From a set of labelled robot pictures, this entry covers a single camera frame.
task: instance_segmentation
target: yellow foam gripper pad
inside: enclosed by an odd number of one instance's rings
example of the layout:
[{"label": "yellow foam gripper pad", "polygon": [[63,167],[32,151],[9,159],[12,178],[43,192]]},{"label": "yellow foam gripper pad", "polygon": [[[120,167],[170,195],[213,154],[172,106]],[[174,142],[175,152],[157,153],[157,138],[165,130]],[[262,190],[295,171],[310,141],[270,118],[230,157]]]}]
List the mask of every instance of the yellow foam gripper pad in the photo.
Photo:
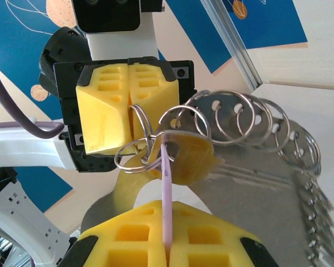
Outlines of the yellow foam gripper pad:
[{"label": "yellow foam gripper pad", "polygon": [[80,240],[99,239],[84,267],[254,267],[240,239],[256,236],[180,202],[166,256],[161,220],[161,201],[153,201],[85,231]]},{"label": "yellow foam gripper pad", "polygon": [[82,75],[91,74],[89,84],[76,87],[85,151],[87,155],[114,155],[132,141],[127,64],[85,70]]},{"label": "yellow foam gripper pad", "polygon": [[[114,64],[84,69],[84,75],[90,77],[89,83],[78,85],[76,92],[88,155],[114,155],[122,146],[144,137],[140,121],[129,109],[131,104],[143,108],[154,131],[161,115],[179,104],[178,80],[166,81],[157,66]],[[122,154],[135,152],[131,146]]]}]

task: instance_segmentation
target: metal key ring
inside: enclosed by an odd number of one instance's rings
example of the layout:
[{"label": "metal key ring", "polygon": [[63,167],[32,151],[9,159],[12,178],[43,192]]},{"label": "metal key ring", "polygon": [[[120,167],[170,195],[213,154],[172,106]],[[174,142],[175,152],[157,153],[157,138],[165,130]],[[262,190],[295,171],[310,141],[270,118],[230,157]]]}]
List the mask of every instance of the metal key ring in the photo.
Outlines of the metal key ring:
[{"label": "metal key ring", "polygon": [[172,107],[170,109],[168,109],[160,118],[159,120],[159,124],[162,123],[163,119],[172,111],[174,110],[177,110],[177,109],[180,109],[180,108],[184,108],[184,109],[187,109],[187,110],[191,110],[193,111],[195,114],[197,114],[197,116],[202,120],[204,126],[205,126],[205,129],[207,131],[207,134],[204,134],[202,131],[199,131],[199,133],[203,136],[205,136],[206,138],[208,139],[212,139],[212,129],[210,128],[210,125],[209,125],[209,122],[207,120],[207,118],[204,116],[203,113],[201,113],[198,109],[196,109],[195,107],[191,107],[191,106],[186,106],[186,105],[178,105],[178,106],[175,106],[175,107]]},{"label": "metal key ring", "polygon": [[312,159],[313,159],[313,165],[310,167],[300,166],[292,162],[289,157],[286,156],[286,154],[283,152],[283,150],[279,150],[277,153],[279,156],[290,166],[294,167],[297,170],[300,171],[317,171],[319,168],[319,165],[321,163],[321,154],[320,154],[320,148],[316,142],[316,140],[313,138],[313,136],[304,128],[302,128],[304,131],[304,135],[306,137],[308,148],[310,150]]},{"label": "metal key ring", "polygon": [[[269,138],[269,136],[272,134],[272,127],[273,127],[272,113],[271,113],[270,109],[268,108],[268,106],[264,102],[262,102],[259,98],[255,97],[255,96],[252,96],[252,95],[248,95],[248,94],[245,94],[245,96],[250,98],[251,103],[255,102],[256,104],[258,104],[258,106],[261,108],[261,110],[263,110],[266,113],[267,120],[268,120],[268,127],[267,127],[266,133],[263,135],[263,137],[259,141],[257,141],[257,142],[244,141],[244,142],[242,142],[242,145],[253,146],[253,147],[256,147],[257,149],[261,150],[262,148],[258,147],[258,145],[261,145],[262,143],[264,143],[267,140],[267,138]],[[241,114],[241,112],[238,112],[237,116],[236,116],[237,126],[238,126],[238,130],[239,130],[240,134],[244,135],[244,133],[241,129],[241,126],[240,126],[240,114]]]},{"label": "metal key ring", "polygon": [[135,145],[138,142],[141,141],[146,141],[145,138],[141,138],[138,140],[135,140],[133,142],[128,143],[127,145],[123,146],[114,156],[114,163],[115,165],[120,169],[120,170],[124,170],[127,174],[138,174],[140,172],[144,172],[144,171],[149,171],[152,170],[156,167],[158,167],[161,164],[161,157],[158,157],[155,161],[151,162],[150,164],[144,165],[144,166],[139,166],[139,167],[126,167],[126,166],[122,166],[120,165],[120,163],[118,162],[118,158],[119,155],[129,146]]},{"label": "metal key ring", "polygon": [[[246,130],[245,134],[242,135],[239,138],[236,139],[232,139],[229,141],[219,141],[219,140],[214,140],[212,139],[212,142],[214,144],[217,145],[232,145],[232,144],[236,144],[239,143],[241,141],[244,141],[252,132],[254,126],[255,126],[255,119],[256,119],[256,115],[255,115],[255,109],[251,103],[251,101],[249,99],[247,99],[247,97],[245,97],[243,94],[238,93],[238,92],[234,92],[234,91],[217,91],[217,92],[213,92],[210,95],[217,95],[217,94],[224,94],[224,95],[234,95],[237,96],[239,98],[241,98],[242,100],[244,100],[246,102],[246,104],[250,107],[251,113],[252,113],[252,118],[251,118],[251,123],[250,123],[250,127]],[[215,110],[215,122],[217,123],[218,129],[219,131],[226,137],[226,138],[230,138],[230,136],[223,130],[220,121],[219,121],[219,110],[221,109],[221,103],[218,103],[216,110]]]},{"label": "metal key ring", "polygon": [[148,119],[146,113],[144,110],[137,104],[133,104],[130,106],[131,109],[133,109],[140,121],[141,127],[143,128],[144,135],[145,135],[145,140],[146,140],[146,145],[147,145],[147,151],[148,155],[151,153],[152,146],[153,146],[153,141],[149,138],[149,136],[153,133],[153,128],[151,125],[150,120]]},{"label": "metal key ring", "polygon": [[276,147],[257,146],[256,148],[259,148],[260,150],[268,152],[268,153],[278,152],[288,144],[289,136],[291,135],[291,125],[289,123],[289,118],[288,118],[287,114],[285,113],[285,111],[280,106],[278,106],[276,103],[274,103],[274,102],[272,102],[268,99],[264,99],[264,98],[260,98],[260,100],[262,102],[272,106],[275,110],[277,110],[281,114],[282,120],[286,124],[287,134],[286,134],[286,137],[284,138],[283,142],[281,144],[279,144],[278,135],[277,135],[277,132],[279,131],[279,129],[277,129],[277,131],[274,133],[274,139],[275,139],[275,142],[276,142]]},{"label": "metal key ring", "polygon": [[[189,106],[194,100],[198,100],[198,99],[200,99],[201,97],[203,97],[203,96],[208,96],[208,95],[210,95],[210,91],[208,91],[208,90],[203,90],[203,91],[197,92],[197,93],[195,93],[190,99],[188,99],[188,100],[186,101],[186,103],[184,103],[183,105],[184,105],[184,106]],[[185,110],[181,110],[180,112],[178,112],[177,117],[176,117],[176,121],[175,121],[175,124],[176,124],[176,125],[179,124],[179,122],[180,122],[180,118],[182,117],[184,111],[185,111]]]}]

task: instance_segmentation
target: metal frame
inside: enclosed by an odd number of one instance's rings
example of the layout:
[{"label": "metal frame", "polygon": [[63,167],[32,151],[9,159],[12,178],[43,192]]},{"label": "metal frame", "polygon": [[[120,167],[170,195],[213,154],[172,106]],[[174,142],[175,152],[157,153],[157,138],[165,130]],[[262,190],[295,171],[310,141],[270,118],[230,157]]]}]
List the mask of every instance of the metal frame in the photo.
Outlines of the metal frame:
[{"label": "metal frame", "polygon": [[246,47],[239,35],[222,0],[200,0],[207,11],[221,39],[238,66],[251,91],[262,84],[262,80],[252,63]]}]

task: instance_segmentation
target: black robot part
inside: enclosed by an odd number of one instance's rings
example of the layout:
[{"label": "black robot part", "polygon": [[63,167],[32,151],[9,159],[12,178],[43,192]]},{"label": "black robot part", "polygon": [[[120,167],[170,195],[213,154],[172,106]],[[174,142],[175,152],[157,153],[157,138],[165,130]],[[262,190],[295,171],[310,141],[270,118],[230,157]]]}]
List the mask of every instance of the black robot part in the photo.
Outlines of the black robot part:
[{"label": "black robot part", "polygon": [[57,62],[91,60],[87,39],[74,29],[63,27],[48,40],[40,56],[40,85],[58,97],[53,65]]},{"label": "black robot part", "polygon": [[72,0],[72,3],[79,28],[88,34],[135,31],[141,23],[141,12],[162,11],[162,0]]},{"label": "black robot part", "polygon": [[[62,133],[60,139],[70,147],[69,133]],[[113,157],[94,157],[85,154],[84,146],[77,146],[74,150],[69,149],[73,162],[78,172],[109,172],[116,169]]]}]

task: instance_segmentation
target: hole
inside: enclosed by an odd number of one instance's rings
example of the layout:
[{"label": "hole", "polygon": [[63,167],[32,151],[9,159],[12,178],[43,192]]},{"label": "hole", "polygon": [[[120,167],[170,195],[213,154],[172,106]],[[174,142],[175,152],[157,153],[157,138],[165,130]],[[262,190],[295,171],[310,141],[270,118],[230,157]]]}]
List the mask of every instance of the hole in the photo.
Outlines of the hole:
[{"label": "hole", "polygon": [[179,70],[177,70],[177,75],[178,77],[182,78],[185,75],[185,70],[180,68]]},{"label": "hole", "polygon": [[315,240],[312,240],[310,243],[309,243],[309,247],[310,248],[312,248],[312,247],[314,247],[315,245],[317,245],[317,241],[315,241]]},{"label": "hole", "polygon": [[255,116],[255,125],[259,125],[262,122],[262,118],[260,115]]},{"label": "hole", "polygon": [[[303,157],[303,156],[304,156],[304,149],[299,149],[299,153],[300,153],[300,157]],[[297,153],[296,150],[294,151],[294,155],[295,155],[296,157],[298,156],[298,153]]]},{"label": "hole", "polygon": [[100,82],[98,85],[99,91],[116,91],[119,90],[120,84],[118,82]]},{"label": "hole", "polygon": [[140,72],[140,71],[149,71],[149,68],[147,66],[138,65],[136,67],[136,71],[138,71],[138,72]]},{"label": "hole", "polygon": [[148,241],[150,227],[144,224],[122,226],[116,234],[116,241]]},{"label": "hole", "polygon": [[181,210],[180,213],[182,214],[182,216],[186,216],[186,217],[194,216],[194,214],[188,210]]},{"label": "hole", "polygon": [[113,100],[114,102],[120,102],[121,96],[112,96],[110,97],[110,99]]},{"label": "hole", "polygon": [[177,119],[176,119],[176,118],[174,118],[174,119],[171,120],[170,125],[171,125],[171,127],[172,127],[173,129],[178,129],[178,128],[181,127],[181,123],[180,123],[180,121],[177,123],[177,125],[176,125],[176,122],[177,122]]},{"label": "hole", "polygon": [[148,267],[148,252],[145,250],[111,249],[108,255],[109,267]]},{"label": "hole", "polygon": [[153,78],[153,77],[157,77],[157,73],[149,71],[145,73],[138,73],[137,76],[138,78]]},{"label": "hole", "polygon": [[243,104],[241,103],[237,103],[235,106],[234,106],[234,112],[237,114],[238,112],[242,112],[244,109],[244,106]]},{"label": "hole", "polygon": [[228,255],[189,254],[188,267],[232,267]]},{"label": "hole", "polygon": [[193,226],[188,229],[190,244],[222,244],[218,229],[211,226]]},{"label": "hole", "polygon": [[104,73],[119,73],[119,68],[118,68],[118,67],[110,67],[110,68],[106,68],[106,69],[103,70],[101,73],[102,73],[102,74],[104,74]]},{"label": "hole", "polygon": [[291,134],[289,135],[289,139],[291,139],[291,141],[294,141],[297,138],[298,138],[298,132],[292,131]]},{"label": "hole", "polygon": [[155,87],[159,85],[159,80],[152,79],[152,80],[140,81],[139,85],[140,87]]},{"label": "hole", "polygon": [[105,74],[105,75],[100,75],[100,81],[111,81],[111,80],[119,80],[120,79],[120,74]]},{"label": "hole", "polygon": [[280,125],[278,123],[275,123],[272,126],[272,132],[275,134],[276,132],[279,132],[279,130],[281,129]]},{"label": "hole", "polygon": [[214,100],[212,103],[212,110],[217,110],[219,104],[220,104],[219,100]]},{"label": "hole", "polygon": [[141,212],[141,215],[152,215],[155,213],[155,210],[153,208],[144,210],[143,212]]}]

